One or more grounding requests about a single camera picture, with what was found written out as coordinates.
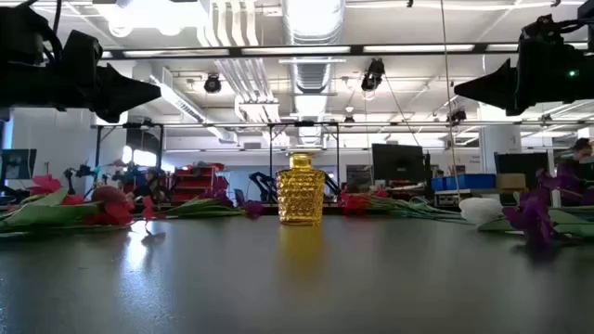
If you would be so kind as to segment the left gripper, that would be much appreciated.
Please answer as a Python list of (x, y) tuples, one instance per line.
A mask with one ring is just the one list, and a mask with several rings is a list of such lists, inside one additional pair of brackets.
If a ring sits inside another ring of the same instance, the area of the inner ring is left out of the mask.
[(125, 77), (110, 64), (97, 66), (90, 84), (47, 67), (0, 65), (0, 107), (89, 109), (116, 123), (124, 112), (159, 97), (159, 86)]

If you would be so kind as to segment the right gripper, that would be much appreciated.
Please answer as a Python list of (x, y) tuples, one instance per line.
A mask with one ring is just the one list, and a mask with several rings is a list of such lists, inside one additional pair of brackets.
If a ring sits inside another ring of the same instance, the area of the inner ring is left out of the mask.
[(524, 40), (516, 69), (508, 58), (496, 71), (457, 84), (454, 93), (504, 109), (507, 116), (520, 114), (516, 106), (594, 99), (594, 55), (572, 45)]

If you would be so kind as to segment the white artificial tulip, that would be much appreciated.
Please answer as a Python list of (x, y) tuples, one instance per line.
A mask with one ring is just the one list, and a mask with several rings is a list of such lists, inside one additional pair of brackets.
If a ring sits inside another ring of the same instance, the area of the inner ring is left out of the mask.
[[(503, 214), (504, 207), (495, 199), (464, 199), (459, 207), (461, 216), (478, 231), (514, 231)], [(549, 217), (560, 233), (594, 238), (594, 206), (549, 208)]]

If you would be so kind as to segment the purple artificial flower sprig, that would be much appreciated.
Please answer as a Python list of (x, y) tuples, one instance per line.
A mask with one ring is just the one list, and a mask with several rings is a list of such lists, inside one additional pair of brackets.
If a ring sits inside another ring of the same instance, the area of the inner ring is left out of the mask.
[(594, 163), (563, 163), (554, 176), (539, 171), (536, 188), (502, 213), (535, 248), (594, 241)]
[(238, 206), (226, 195), (217, 191), (200, 195), (178, 206), (160, 212), (165, 217), (175, 218), (213, 218), (227, 216), (245, 216), (257, 219), (264, 206), (259, 201), (243, 201)]

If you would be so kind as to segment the yellow textured glass vase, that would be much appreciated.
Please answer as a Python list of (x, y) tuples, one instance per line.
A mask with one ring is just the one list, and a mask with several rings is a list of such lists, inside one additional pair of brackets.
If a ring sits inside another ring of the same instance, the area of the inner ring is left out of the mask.
[(315, 170), (313, 155), (292, 152), (290, 168), (277, 173), (279, 221), (284, 225), (320, 225), (326, 174)]

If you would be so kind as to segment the black upright panel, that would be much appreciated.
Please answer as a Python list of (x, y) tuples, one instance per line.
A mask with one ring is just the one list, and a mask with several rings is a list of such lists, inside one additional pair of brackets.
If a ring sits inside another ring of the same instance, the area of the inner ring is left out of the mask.
[(497, 173), (520, 173), (525, 177), (525, 185), (528, 189), (534, 189), (537, 185), (536, 174), (538, 171), (549, 170), (549, 157), (547, 153), (506, 153), (494, 154)]

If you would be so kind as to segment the brown cardboard box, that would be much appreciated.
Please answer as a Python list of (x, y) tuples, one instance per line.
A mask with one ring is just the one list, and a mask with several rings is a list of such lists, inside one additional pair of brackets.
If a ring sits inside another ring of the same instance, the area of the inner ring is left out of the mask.
[(499, 190), (526, 189), (526, 179), (523, 173), (498, 173), (496, 187)]

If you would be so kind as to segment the person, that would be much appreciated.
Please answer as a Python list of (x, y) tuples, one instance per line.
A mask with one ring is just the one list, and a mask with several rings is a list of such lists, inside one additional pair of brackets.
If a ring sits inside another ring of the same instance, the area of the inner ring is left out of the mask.
[(579, 138), (572, 146), (572, 156), (559, 162), (562, 206), (594, 205), (594, 163), (584, 163), (592, 152), (589, 139)]

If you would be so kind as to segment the light wooden desk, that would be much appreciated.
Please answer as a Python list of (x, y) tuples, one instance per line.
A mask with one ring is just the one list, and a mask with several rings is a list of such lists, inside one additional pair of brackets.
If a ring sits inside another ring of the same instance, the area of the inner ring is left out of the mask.
[(522, 189), (460, 189), (440, 190), (434, 192), (434, 205), (437, 207), (458, 207), (459, 203), (469, 198), (492, 198), (500, 199), (501, 195), (514, 195), (523, 192)]

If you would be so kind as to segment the red tool cart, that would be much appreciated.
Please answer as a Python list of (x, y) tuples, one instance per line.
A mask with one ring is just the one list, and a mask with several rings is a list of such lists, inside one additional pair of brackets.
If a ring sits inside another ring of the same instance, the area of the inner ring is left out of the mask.
[(175, 169), (171, 177), (170, 195), (174, 204), (192, 199), (211, 199), (225, 195), (228, 182), (218, 173), (224, 168), (220, 163), (197, 162)]

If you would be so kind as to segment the large black monitor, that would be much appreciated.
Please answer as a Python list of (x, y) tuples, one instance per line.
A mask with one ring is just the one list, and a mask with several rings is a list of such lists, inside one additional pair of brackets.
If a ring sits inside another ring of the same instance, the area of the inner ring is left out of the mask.
[(372, 145), (375, 180), (422, 182), (425, 179), (424, 155), (419, 146)]

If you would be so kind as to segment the small dark monitor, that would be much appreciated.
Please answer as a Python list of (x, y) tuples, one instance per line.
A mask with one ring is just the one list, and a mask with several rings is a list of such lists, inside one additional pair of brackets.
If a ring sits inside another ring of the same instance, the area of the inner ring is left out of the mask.
[(34, 173), (37, 150), (4, 149), (0, 154), (0, 178), (3, 180), (27, 180)]

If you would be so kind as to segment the black overhead light bar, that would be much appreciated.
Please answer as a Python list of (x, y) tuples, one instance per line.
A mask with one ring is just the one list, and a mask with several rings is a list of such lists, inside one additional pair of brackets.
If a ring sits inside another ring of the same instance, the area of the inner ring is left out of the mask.
[(516, 43), (422, 44), (422, 45), (277, 45), (228, 47), (171, 47), (106, 49), (108, 60), (207, 59), (207, 58), (310, 58), (396, 57), (441, 55), (513, 54)]

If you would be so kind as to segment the black background workstation frame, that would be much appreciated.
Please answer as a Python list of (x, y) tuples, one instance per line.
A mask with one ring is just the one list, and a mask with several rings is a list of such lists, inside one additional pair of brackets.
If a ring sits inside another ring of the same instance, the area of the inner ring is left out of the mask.
[(162, 165), (162, 154), (165, 152), (164, 149), (164, 136), (166, 129), (173, 129), (173, 128), (205, 128), (208, 130), (218, 129), (218, 128), (264, 128), (264, 133), (268, 134), (269, 139), (269, 173), (272, 173), (272, 165), (273, 165), (273, 141), (278, 136), (278, 133), (275, 133), (276, 127), (281, 127), (285, 129), (289, 126), (292, 127), (310, 127), (310, 126), (320, 126), (320, 127), (335, 127), (337, 131), (337, 138), (340, 138), (340, 129), (339, 124), (337, 122), (245, 122), (245, 123), (233, 123), (233, 122), (215, 122), (215, 123), (154, 123), (154, 122), (125, 122), (125, 123), (109, 123), (109, 124), (92, 124), (91, 128), (97, 130), (97, 140), (96, 140), (96, 147), (95, 147), (95, 167), (97, 168), (100, 163), (100, 151), (101, 151), (101, 143), (104, 139), (106, 139), (110, 133), (114, 129), (137, 129), (141, 131), (145, 131), (151, 128), (158, 128), (159, 129), (159, 138), (158, 138), (158, 148), (156, 153), (156, 167), (161, 168)]

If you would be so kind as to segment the silver ventilation duct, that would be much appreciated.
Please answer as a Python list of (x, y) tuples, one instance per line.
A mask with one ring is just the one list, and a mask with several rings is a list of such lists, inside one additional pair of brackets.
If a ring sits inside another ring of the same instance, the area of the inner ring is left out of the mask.
[[(286, 43), (336, 45), (340, 42), (345, 0), (281, 0)], [(326, 113), (332, 65), (329, 57), (291, 64), (293, 110), (302, 122), (321, 122)]]

